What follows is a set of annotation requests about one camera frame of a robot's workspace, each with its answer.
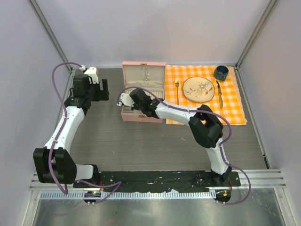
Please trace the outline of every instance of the gray wooden table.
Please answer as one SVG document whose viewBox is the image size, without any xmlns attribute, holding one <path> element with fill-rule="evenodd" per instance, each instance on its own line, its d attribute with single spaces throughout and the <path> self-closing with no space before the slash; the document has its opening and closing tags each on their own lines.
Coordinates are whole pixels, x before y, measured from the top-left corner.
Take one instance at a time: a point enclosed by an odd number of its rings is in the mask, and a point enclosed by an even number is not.
<svg viewBox="0 0 301 226">
<path fill-rule="evenodd" d="M 210 169 L 207 153 L 189 127 L 122 120 L 117 106 L 123 89 L 121 68 L 100 69 L 99 78 L 108 79 L 110 100 L 92 102 L 80 124 L 71 145 L 76 163 L 97 164 L 103 171 Z M 246 170 L 266 169 L 243 95 L 242 103 L 248 123 L 233 126 L 232 138 L 224 145 L 227 158 Z M 224 137 L 228 132 L 225 127 Z"/>
</svg>

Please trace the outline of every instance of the box lid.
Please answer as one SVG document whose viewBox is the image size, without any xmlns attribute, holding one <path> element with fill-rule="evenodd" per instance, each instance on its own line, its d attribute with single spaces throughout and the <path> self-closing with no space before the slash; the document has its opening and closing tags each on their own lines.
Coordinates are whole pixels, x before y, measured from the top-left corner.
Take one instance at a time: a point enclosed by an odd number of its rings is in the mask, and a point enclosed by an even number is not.
<svg viewBox="0 0 301 226">
<path fill-rule="evenodd" d="M 125 87 L 164 89 L 165 66 L 166 63 L 159 62 L 123 62 Z"/>
</svg>

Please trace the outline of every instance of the shiny gray floor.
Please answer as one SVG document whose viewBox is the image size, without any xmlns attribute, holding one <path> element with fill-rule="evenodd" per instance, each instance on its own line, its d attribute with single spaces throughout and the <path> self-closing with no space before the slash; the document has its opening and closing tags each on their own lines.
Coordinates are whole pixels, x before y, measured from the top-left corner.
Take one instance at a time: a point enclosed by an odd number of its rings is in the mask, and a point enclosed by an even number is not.
<svg viewBox="0 0 301 226">
<path fill-rule="evenodd" d="M 247 190 L 234 190 L 231 201 Z M 105 201 L 40 200 L 34 226 L 285 226 L 273 189 L 253 189 L 244 203 L 216 204 L 212 199 Z M 67 213 L 55 216 L 56 213 Z"/>
<path fill-rule="evenodd" d="M 97 164 L 100 170 L 208 170 L 204 148 L 190 128 L 165 123 L 126 122 L 116 105 L 123 89 L 122 69 L 101 69 L 108 79 L 110 100 L 93 102 L 71 145 L 76 163 Z M 233 126 L 225 147 L 228 160 L 243 169 L 266 169 L 251 118 L 242 95 L 247 125 Z M 228 135 L 225 127 L 224 137 Z"/>
</svg>

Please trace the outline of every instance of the checkered tablecloth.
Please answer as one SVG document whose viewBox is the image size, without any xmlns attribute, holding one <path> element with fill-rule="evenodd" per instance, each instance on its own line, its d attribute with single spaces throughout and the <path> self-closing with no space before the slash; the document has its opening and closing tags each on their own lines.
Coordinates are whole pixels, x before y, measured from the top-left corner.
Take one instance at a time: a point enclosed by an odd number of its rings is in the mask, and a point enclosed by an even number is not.
<svg viewBox="0 0 301 226">
<path fill-rule="evenodd" d="M 209 66 L 180 66 L 180 65 L 166 65 L 165 73 L 165 100 L 170 103 L 177 103 L 177 89 L 174 81 L 177 80 L 180 83 L 179 86 L 179 104 L 186 107 L 200 107 L 202 104 L 208 105 L 211 110 L 217 114 L 220 114 L 226 118 L 231 125 L 245 125 L 247 120 L 245 118 L 244 109 L 241 103 L 241 97 L 238 90 L 238 85 L 234 73 L 233 67 L 228 67 L 229 74 L 226 81 L 220 81 L 222 90 L 223 108 L 220 108 L 220 102 L 218 97 L 218 90 L 216 80 L 213 76 L 214 70 L 217 65 Z M 191 77 L 204 77 L 210 80 L 214 85 L 215 94 L 212 100 L 204 103 L 197 103 L 190 101 L 183 94 L 183 84 Z M 180 125 L 181 123 L 166 120 L 167 124 Z"/>
</svg>

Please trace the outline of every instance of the plate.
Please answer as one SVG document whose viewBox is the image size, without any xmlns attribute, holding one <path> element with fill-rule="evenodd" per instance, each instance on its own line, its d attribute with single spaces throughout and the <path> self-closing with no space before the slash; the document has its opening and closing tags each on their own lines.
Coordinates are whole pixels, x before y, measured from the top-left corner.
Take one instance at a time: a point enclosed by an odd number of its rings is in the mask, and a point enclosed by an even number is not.
<svg viewBox="0 0 301 226">
<path fill-rule="evenodd" d="M 183 94 L 194 102 L 207 102 L 214 97 L 214 85 L 203 77 L 192 77 L 183 84 Z"/>
</svg>

